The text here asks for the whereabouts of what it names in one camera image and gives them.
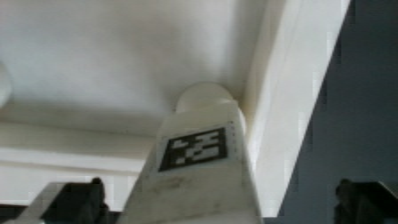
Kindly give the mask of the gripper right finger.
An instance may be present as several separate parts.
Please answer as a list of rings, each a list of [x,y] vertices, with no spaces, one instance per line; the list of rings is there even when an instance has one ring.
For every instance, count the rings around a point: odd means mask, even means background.
[[[354,182],[336,187],[334,224],[398,224],[398,182]]]

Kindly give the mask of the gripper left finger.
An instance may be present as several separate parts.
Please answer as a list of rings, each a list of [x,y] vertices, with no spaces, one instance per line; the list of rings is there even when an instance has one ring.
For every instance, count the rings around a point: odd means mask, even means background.
[[[110,224],[105,186],[89,182],[52,182],[11,224]]]

